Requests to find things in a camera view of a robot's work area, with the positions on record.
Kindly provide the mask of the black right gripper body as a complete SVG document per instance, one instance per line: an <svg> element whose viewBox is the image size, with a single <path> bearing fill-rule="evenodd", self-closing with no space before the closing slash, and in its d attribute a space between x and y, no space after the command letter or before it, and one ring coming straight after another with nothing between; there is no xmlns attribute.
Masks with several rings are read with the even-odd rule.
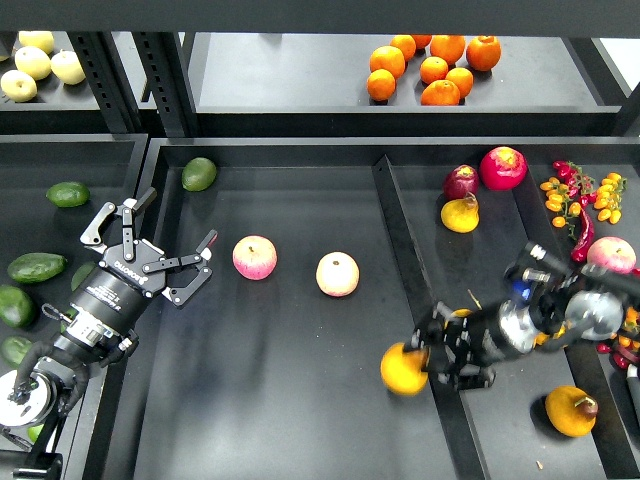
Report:
<svg viewBox="0 0 640 480"><path fill-rule="evenodd" d="M424 351L431 359L449 359L459 365L493 367L508 356L508 342L500 328L501 305L493 304L485 309L473 310L459 324L450 326L444 342L428 346Z"/></svg>

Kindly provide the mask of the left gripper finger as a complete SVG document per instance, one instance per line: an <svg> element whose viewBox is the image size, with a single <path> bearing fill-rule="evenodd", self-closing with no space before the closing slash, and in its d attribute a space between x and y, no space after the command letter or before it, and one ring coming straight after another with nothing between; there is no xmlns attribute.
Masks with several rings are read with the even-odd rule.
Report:
<svg viewBox="0 0 640 480"><path fill-rule="evenodd" d="M156 189L150 187L139 199L127 198L120 205L106 202L80 235L81 244L95 252L105 254L107 245L102 239L102 234L114 220L119 219L121 221L123 259L125 261L135 260L136 234L134 220L139 213L143 212L155 200L156 196Z"/></svg>
<svg viewBox="0 0 640 480"><path fill-rule="evenodd" d="M212 257L211 247L217 240L217 237L218 232L212 229L196 247L194 253L181 257L161 258L157 261L144 264L142 266L142 272L145 274L161 271L178 272L187 267L207 266Z"/></svg>

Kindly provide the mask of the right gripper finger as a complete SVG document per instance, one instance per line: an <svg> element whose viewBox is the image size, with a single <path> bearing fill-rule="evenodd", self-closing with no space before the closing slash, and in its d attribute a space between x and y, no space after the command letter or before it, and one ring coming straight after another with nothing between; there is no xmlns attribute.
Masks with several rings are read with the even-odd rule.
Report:
<svg viewBox="0 0 640 480"><path fill-rule="evenodd" d="M455 318L452 309L442 301L437 301L431 312L415 326L410 339L404 343L404 350L424 350L428 346L444 342L450 326L459 324L464 318Z"/></svg>
<svg viewBox="0 0 640 480"><path fill-rule="evenodd" d="M496 378L496 371L491 366L459 365L449 359L429 360L427 373L438 383L449 385L454 390L489 388Z"/></svg>

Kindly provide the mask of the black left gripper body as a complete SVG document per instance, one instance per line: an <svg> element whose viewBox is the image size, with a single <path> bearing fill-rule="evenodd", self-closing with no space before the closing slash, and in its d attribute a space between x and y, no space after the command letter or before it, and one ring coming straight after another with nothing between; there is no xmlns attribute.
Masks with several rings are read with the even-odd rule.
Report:
<svg viewBox="0 0 640 480"><path fill-rule="evenodd" d="M123 259L122 245L107 248L99 265L73 293L76 311L67 327L70 336L123 336L159 295L183 307L209 280L209 265L178 272L145 274L144 264L169 258L148 240L136 240L136 259Z"/></svg>

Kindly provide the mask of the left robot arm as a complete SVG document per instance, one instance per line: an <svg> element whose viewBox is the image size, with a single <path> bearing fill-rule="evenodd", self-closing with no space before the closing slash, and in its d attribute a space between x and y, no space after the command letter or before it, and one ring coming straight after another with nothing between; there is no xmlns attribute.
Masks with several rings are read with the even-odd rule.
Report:
<svg viewBox="0 0 640 480"><path fill-rule="evenodd" d="M216 230L180 257L137 238L135 219L155 197L149 188L138 199L101 207L80 236L101 259L71 295L74 313L42 307L65 323L64 331L34 343L18 367L2 375L1 434L19 448L1 453L10 478L61 478L57 442L90 379L135 352L134 326L154 298L164 296L181 308L210 279Z"/></svg>

